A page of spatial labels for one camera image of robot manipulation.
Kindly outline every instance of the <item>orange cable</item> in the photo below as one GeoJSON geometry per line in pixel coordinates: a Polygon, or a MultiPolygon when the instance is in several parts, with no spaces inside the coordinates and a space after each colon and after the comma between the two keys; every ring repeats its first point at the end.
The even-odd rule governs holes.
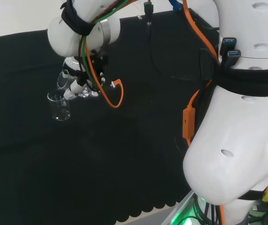
{"type": "Polygon", "coordinates": [[[220,205],[219,208],[220,208],[220,215],[221,215],[221,218],[222,218],[222,224],[221,225],[226,225],[225,220],[224,220],[223,206],[220,205]]]}
{"type": "Polygon", "coordinates": [[[97,83],[98,88],[100,89],[102,95],[105,97],[105,99],[106,99],[106,101],[108,102],[108,104],[109,104],[112,108],[115,108],[115,109],[118,108],[118,107],[121,105],[121,102],[123,101],[123,84],[121,83],[121,80],[118,79],[118,80],[114,81],[114,85],[116,85],[116,86],[119,85],[120,88],[121,88],[121,97],[120,97],[120,100],[119,100],[118,105],[113,105],[113,104],[110,102],[109,98],[107,97],[106,93],[104,92],[104,90],[103,90],[101,84],[99,83],[99,81],[98,81],[98,79],[97,79],[97,76],[96,76],[96,74],[95,74],[95,71],[94,71],[94,69],[93,69],[93,65],[92,65],[92,62],[91,62],[91,59],[90,59],[90,53],[89,53],[89,50],[88,50],[87,42],[86,42],[86,44],[85,44],[85,50],[86,50],[86,55],[87,55],[87,58],[88,58],[89,66],[90,66],[90,68],[91,68],[91,72],[92,72],[92,74],[93,74],[93,78],[94,78],[95,82],[97,83]]]}
{"type": "Polygon", "coordinates": [[[192,26],[195,33],[199,36],[199,38],[204,42],[204,44],[207,46],[207,48],[210,50],[210,52],[214,55],[215,59],[218,60],[218,57],[217,57],[217,54],[216,54],[214,47],[211,45],[211,43],[208,41],[208,39],[205,37],[205,35],[199,30],[197,25],[195,25],[195,23],[191,17],[191,14],[189,12],[187,0],[183,0],[183,7],[184,7],[184,13],[186,15],[186,18],[187,18],[190,26],[192,26]]]}

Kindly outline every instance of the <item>black strap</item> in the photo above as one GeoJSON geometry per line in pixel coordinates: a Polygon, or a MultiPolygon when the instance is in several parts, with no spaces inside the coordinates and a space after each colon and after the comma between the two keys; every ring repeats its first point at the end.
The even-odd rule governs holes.
{"type": "Polygon", "coordinates": [[[256,201],[258,199],[261,199],[263,197],[264,191],[253,191],[249,190],[246,192],[243,196],[241,196],[240,200],[248,200],[248,201],[256,201]]]}
{"type": "Polygon", "coordinates": [[[241,82],[225,77],[216,77],[214,80],[218,86],[239,95],[268,97],[268,83],[241,82]]]}
{"type": "Polygon", "coordinates": [[[77,11],[73,8],[72,0],[67,0],[62,6],[64,8],[62,12],[63,21],[77,34],[82,36],[88,36],[94,25],[82,20],[77,11]]]}
{"type": "Polygon", "coordinates": [[[225,76],[234,80],[245,82],[268,83],[268,69],[229,69],[225,71],[225,76]]]}
{"type": "Polygon", "coordinates": [[[222,88],[240,95],[268,97],[268,70],[219,70],[213,77],[222,88]]]}

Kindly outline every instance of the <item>green light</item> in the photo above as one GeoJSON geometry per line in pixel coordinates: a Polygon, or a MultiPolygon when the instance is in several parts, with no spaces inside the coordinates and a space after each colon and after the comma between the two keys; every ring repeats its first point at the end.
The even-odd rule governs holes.
{"type": "Polygon", "coordinates": [[[192,221],[191,221],[191,219],[188,218],[188,219],[184,220],[184,221],[182,222],[182,225],[192,225],[192,221]]]}
{"type": "Polygon", "coordinates": [[[173,222],[178,218],[179,215],[180,215],[180,213],[178,213],[178,214],[172,219],[171,223],[173,223],[173,222]]]}

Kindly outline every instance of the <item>white wall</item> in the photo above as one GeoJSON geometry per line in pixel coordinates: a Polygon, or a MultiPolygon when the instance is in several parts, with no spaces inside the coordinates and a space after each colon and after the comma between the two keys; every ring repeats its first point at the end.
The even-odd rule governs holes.
{"type": "MultiPolygon", "coordinates": [[[[143,15],[145,1],[138,0],[117,14],[120,18],[143,15]]],[[[172,10],[168,0],[152,2],[154,12],[172,10]]],[[[212,26],[218,26],[217,10],[212,0],[188,0],[188,4],[212,26]]],[[[61,0],[0,0],[0,36],[44,30],[54,17],[60,15],[60,6],[61,0]]]]}

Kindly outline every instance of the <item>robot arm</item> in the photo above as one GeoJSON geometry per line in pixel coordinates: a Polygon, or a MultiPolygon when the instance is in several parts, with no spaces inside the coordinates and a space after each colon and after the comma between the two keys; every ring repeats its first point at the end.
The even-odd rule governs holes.
{"type": "MultiPolygon", "coordinates": [[[[75,17],[75,23],[78,27],[85,25],[91,26],[90,23],[100,14],[114,3],[114,0],[67,0],[64,4],[66,11],[72,12],[75,17]]],[[[70,15],[55,18],[47,31],[48,39],[53,50],[60,56],[70,59],[78,55],[78,49],[81,39],[81,29],[75,27],[69,20],[70,15]]],[[[90,34],[86,38],[89,51],[98,52],[102,46],[108,45],[116,41],[120,34],[120,19],[116,15],[112,15],[105,20],[102,20],[94,25],[90,34]]],[[[80,64],[70,65],[70,70],[77,70],[80,72],[80,64]]],[[[65,92],[66,99],[74,99],[77,94],[80,94],[85,88],[86,79],[76,79],[65,92]]]]}

